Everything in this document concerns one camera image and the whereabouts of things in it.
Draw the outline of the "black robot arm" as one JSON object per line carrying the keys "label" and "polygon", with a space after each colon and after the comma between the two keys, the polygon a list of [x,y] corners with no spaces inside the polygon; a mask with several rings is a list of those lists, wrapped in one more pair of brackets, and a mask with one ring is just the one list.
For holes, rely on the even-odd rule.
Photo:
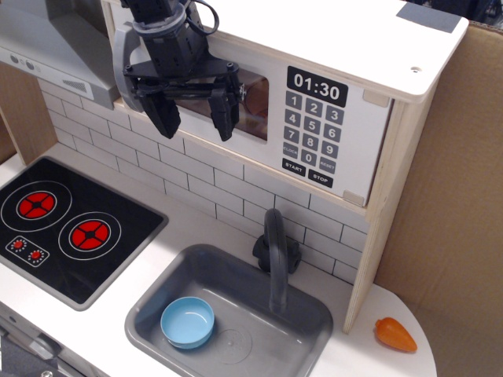
{"label": "black robot arm", "polygon": [[231,138],[246,91],[237,64],[211,55],[195,1],[123,1],[133,22],[115,33],[116,85],[124,102],[172,138],[181,123],[176,102],[205,99],[220,138]]}

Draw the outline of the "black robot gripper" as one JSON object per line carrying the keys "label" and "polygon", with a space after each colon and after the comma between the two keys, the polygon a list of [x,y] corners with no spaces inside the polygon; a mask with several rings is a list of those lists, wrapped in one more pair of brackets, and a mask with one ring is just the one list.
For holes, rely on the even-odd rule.
{"label": "black robot gripper", "polygon": [[140,98],[160,134],[171,139],[181,124],[168,98],[209,98],[222,141],[239,122],[239,66],[209,52],[209,33],[185,15],[138,22],[123,29],[123,96]]}

